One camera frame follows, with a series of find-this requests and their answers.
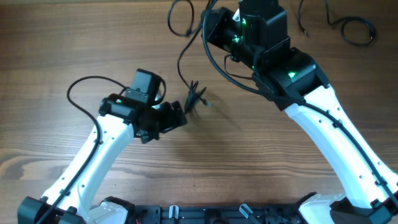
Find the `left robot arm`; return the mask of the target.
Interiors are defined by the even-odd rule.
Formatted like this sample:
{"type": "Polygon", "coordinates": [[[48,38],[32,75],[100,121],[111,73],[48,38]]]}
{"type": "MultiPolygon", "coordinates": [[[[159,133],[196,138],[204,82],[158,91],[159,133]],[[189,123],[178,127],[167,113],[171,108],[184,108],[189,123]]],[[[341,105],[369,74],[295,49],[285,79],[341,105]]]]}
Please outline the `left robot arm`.
{"type": "Polygon", "coordinates": [[[160,76],[138,69],[131,86],[104,98],[94,127],[65,172],[39,199],[26,197],[18,223],[141,223],[134,204],[116,197],[91,206],[115,159],[133,139],[143,144],[187,123],[178,101],[158,95],[160,76]]]}

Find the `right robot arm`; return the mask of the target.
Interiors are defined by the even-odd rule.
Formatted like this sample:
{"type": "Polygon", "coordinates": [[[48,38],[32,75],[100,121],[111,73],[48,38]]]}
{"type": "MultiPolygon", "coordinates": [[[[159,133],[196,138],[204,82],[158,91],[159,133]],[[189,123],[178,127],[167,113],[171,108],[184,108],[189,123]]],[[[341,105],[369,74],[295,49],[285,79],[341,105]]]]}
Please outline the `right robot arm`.
{"type": "Polygon", "coordinates": [[[292,47],[287,14],[277,1],[240,1],[237,11],[201,15],[203,45],[227,51],[252,70],[251,92],[275,103],[312,139],[343,193],[311,193],[298,205],[307,223],[387,223],[397,215],[397,174],[350,121],[316,61],[292,47]]]}

